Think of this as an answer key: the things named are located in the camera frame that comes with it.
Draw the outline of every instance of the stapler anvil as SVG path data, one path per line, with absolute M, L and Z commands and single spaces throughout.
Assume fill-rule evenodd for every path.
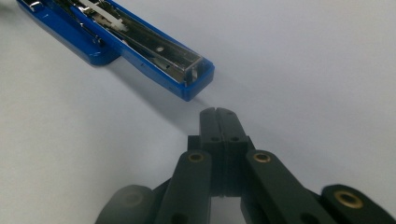
M 105 65 L 124 57 L 185 101 L 212 79 L 208 59 L 111 0 L 17 0 L 82 59 Z

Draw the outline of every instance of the blue stapler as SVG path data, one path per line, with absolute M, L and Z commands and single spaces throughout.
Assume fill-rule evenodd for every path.
M 212 79 L 208 59 L 111 0 L 17 0 L 82 59 L 104 65 L 119 56 L 185 101 Z

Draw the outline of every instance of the screw hole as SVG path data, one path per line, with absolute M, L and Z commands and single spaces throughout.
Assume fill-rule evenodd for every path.
M 256 160 L 258 162 L 268 162 L 271 160 L 271 157 L 263 152 L 254 154 L 253 158 L 254 158 L 254 160 Z
M 186 215 L 177 213 L 172 216 L 172 224 L 187 224 L 189 223 L 189 217 Z
M 335 199 L 342 205 L 350 208 L 362 208 L 363 201 L 355 194 L 346 190 L 337 190 L 334 193 Z
M 314 217 L 308 213 L 301 214 L 301 221 L 305 224 L 319 224 L 320 223 L 316 217 Z
M 189 156 L 189 161 L 192 162 L 199 162 L 203 160 L 204 160 L 204 155 L 202 155 L 201 153 L 192 153 Z
M 143 202 L 143 194 L 139 191 L 133 191 L 123 196 L 123 204 L 127 207 L 135 207 Z

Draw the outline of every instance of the white table surface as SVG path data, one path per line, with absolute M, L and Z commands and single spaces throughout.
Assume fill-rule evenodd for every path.
M 0 2 L 0 223 L 94 223 L 168 179 L 199 112 L 234 111 L 308 189 L 341 183 L 396 217 L 396 2 L 119 0 L 211 60 L 183 102 L 122 58 L 93 67 Z M 244 223 L 238 199 L 211 223 Z

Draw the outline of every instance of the stapler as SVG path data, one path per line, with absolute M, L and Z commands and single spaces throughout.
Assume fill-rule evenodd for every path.
M 92 65 L 105 65 L 122 56 L 185 101 L 213 79 L 212 62 L 111 0 L 17 2 Z

